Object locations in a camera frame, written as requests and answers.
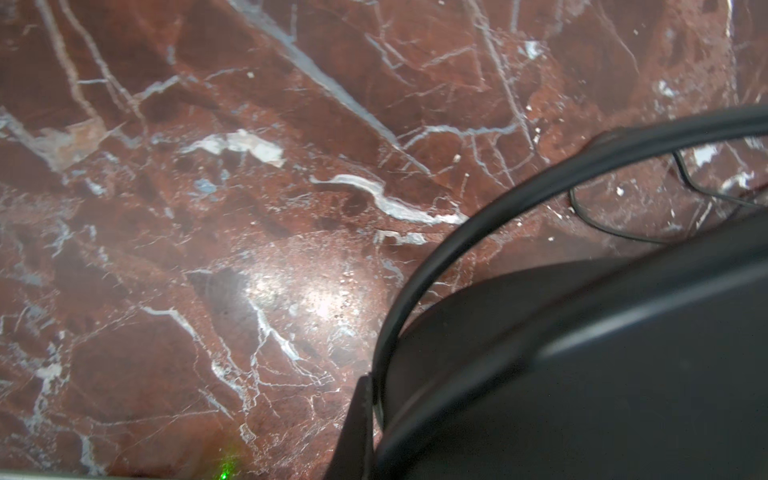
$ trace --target marble surface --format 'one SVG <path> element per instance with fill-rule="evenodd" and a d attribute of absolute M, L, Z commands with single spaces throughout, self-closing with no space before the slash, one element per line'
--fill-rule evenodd
<path fill-rule="evenodd" d="M 0 468 L 320 478 L 389 302 L 445 235 L 601 131 L 768 100 L 764 0 L 0 0 Z M 761 139 L 685 152 L 766 181 Z M 668 158 L 596 218 L 729 207 Z M 564 197 L 478 280 L 643 244 Z"/>

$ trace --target brown marble slab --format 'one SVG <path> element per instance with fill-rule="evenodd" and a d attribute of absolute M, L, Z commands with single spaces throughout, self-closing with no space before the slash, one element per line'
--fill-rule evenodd
<path fill-rule="evenodd" d="M 0 0 L 0 468 L 320 478 L 429 252 L 594 135 L 768 100 L 763 0 Z M 768 180 L 762 139 L 685 152 Z M 684 237 L 732 207 L 669 158 L 580 190 Z M 564 197 L 419 311 L 636 255 Z"/>

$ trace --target gray diagonal streak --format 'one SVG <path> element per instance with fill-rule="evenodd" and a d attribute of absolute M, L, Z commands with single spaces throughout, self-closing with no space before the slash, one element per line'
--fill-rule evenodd
<path fill-rule="evenodd" d="M 411 155 L 408 155 L 398 142 L 397 137 L 382 122 L 379 121 L 371 112 L 367 111 L 352 95 L 344 90 L 339 82 L 331 78 L 315 64 L 312 58 L 308 57 L 293 43 L 293 37 L 284 32 L 275 21 L 267 15 L 258 5 L 251 5 L 247 0 L 228 0 L 232 8 L 243 15 L 254 27 L 268 34 L 277 40 L 285 49 L 285 55 L 289 60 L 315 83 L 323 87 L 325 91 L 335 98 L 340 104 L 365 121 L 382 138 L 391 144 L 396 150 L 402 152 L 409 161 L 425 174 L 431 174 L 429 169 L 421 164 Z"/>

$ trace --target thin black wire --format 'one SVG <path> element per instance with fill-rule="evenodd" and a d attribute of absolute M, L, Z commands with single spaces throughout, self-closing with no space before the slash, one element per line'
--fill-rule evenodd
<path fill-rule="evenodd" d="M 721 200 L 729 201 L 731 203 L 739 205 L 739 207 L 754 208 L 754 207 L 763 206 L 753 201 L 744 200 L 739 197 L 733 197 L 727 194 L 722 194 L 721 192 L 702 187 L 701 185 L 694 182 L 694 179 L 691 177 L 690 173 L 688 172 L 688 166 L 685 164 L 685 161 L 683 160 L 683 156 L 680 155 L 680 152 L 678 151 L 672 152 L 672 156 L 674 157 L 675 164 L 677 164 L 678 171 L 680 171 L 680 177 L 683 179 L 683 183 L 686 185 L 686 187 L 690 188 L 691 190 L 696 191 L 697 193 L 702 195 L 707 195 L 708 197 L 715 197 L 715 198 L 720 198 Z M 589 216 L 587 211 L 578 202 L 576 198 L 576 188 L 577 187 L 571 188 L 568 191 L 568 198 L 571 201 L 571 207 L 574 209 L 574 213 L 576 214 L 576 216 L 579 217 L 581 221 L 583 221 L 590 227 L 605 233 L 609 233 L 610 235 L 615 235 L 616 237 L 635 240 L 638 242 L 655 243 L 657 245 L 668 245 L 670 243 L 676 243 L 677 241 L 679 241 L 679 240 L 667 240 L 667 239 L 661 239 L 661 238 L 646 237 L 644 235 L 639 235 L 636 233 L 629 233 L 622 230 L 617 230 L 613 227 L 609 227 L 608 225 L 603 225 L 602 223 L 597 222 L 596 220 L 592 219 Z"/>

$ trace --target black device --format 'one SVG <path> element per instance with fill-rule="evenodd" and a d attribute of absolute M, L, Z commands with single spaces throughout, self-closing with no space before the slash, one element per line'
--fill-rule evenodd
<path fill-rule="evenodd" d="M 768 105 L 614 132 L 457 228 L 385 318 L 326 479 L 768 478 L 762 209 L 639 259 L 475 284 L 400 334 L 451 263 L 539 203 L 651 157 L 766 134 Z"/>

